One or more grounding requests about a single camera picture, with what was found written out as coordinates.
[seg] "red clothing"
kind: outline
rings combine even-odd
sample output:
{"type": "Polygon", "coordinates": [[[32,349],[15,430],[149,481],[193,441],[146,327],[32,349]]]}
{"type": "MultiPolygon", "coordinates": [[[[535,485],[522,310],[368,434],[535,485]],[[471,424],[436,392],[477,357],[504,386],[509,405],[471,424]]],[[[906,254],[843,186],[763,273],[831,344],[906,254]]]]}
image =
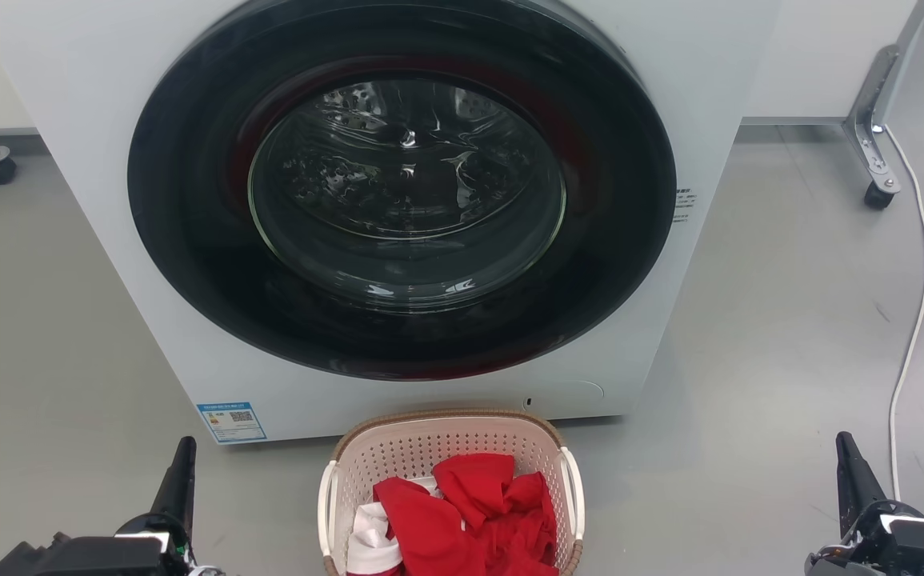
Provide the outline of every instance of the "red clothing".
{"type": "Polygon", "coordinates": [[[404,565],[399,564],[389,569],[387,572],[381,572],[380,574],[355,574],[349,572],[348,576],[407,576],[407,574],[404,572],[404,565]]]}
{"type": "Polygon", "coordinates": [[[444,460],[433,468],[443,500],[400,478],[375,485],[407,576],[557,576],[546,482],[540,473],[512,478],[514,470],[512,456],[444,460]]]}

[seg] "door glass window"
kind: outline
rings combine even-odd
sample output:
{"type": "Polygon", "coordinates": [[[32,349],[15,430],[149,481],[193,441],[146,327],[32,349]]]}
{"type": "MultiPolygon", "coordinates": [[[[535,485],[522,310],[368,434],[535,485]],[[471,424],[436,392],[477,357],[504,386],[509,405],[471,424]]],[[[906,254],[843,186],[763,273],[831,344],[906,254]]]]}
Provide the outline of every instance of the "door glass window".
{"type": "Polygon", "coordinates": [[[485,95],[377,80],[315,96],[264,138],[254,223],[286,266],[378,310],[443,310],[520,276],[565,211],[542,136],[485,95]]]}

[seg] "washing machine door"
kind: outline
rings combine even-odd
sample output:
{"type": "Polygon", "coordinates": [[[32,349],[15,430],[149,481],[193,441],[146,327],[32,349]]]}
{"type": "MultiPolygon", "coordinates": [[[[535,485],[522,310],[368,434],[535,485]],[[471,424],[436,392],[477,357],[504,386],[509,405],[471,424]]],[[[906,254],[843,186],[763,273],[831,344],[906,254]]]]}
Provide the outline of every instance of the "washing machine door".
{"type": "Polygon", "coordinates": [[[161,80],[128,178],[148,253],[202,314],[394,380],[586,332],[649,272],[676,194],[613,47],[505,0],[250,2],[161,80]]]}

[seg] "washing machine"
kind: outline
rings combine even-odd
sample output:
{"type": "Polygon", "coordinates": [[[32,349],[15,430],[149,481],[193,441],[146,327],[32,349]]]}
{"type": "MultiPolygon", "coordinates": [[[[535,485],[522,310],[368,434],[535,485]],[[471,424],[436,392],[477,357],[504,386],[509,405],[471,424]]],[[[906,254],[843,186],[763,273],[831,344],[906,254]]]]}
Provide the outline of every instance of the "washing machine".
{"type": "Polygon", "coordinates": [[[188,409],[260,442],[631,412],[779,4],[0,0],[0,56],[188,409]]]}

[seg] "small sticker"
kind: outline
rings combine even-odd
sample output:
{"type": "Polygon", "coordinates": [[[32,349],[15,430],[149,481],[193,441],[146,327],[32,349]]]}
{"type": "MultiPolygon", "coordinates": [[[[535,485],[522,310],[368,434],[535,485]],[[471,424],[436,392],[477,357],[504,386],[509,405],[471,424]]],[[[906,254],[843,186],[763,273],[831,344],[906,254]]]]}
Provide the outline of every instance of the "small sticker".
{"type": "Polygon", "coordinates": [[[682,222],[689,221],[689,212],[693,206],[696,206],[696,194],[684,187],[677,190],[674,196],[674,218],[671,219],[673,225],[681,225],[682,222]]]}
{"type": "Polygon", "coordinates": [[[220,444],[266,440],[263,426],[249,402],[199,404],[198,412],[220,444]]]}

